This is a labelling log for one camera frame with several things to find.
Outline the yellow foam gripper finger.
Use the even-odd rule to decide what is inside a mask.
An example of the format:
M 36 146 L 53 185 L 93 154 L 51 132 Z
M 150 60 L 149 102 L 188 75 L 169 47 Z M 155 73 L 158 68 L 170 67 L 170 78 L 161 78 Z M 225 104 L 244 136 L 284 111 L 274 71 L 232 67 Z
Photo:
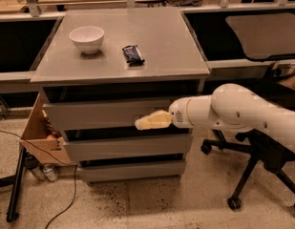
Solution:
M 160 110 L 146 115 L 135 121 L 138 130 L 151 130 L 167 128 L 172 123 L 170 114 Z

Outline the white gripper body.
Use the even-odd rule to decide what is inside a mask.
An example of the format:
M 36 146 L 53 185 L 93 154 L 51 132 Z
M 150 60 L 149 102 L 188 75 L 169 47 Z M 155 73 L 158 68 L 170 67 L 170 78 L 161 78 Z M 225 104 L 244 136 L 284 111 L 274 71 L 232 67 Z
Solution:
M 172 119 L 172 124 L 178 128 L 192 128 L 188 114 L 187 106 L 189 103 L 189 98 L 180 98 L 174 101 L 169 107 L 169 114 Z

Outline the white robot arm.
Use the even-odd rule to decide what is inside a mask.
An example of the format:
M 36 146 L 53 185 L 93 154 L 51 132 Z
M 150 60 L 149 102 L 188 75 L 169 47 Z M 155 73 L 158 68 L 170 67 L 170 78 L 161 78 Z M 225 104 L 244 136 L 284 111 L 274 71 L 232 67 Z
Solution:
M 246 132 L 256 129 L 295 153 L 295 112 L 261 98 L 238 84 L 223 84 L 210 95 L 174 101 L 135 122 L 139 130 L 208 127 Z

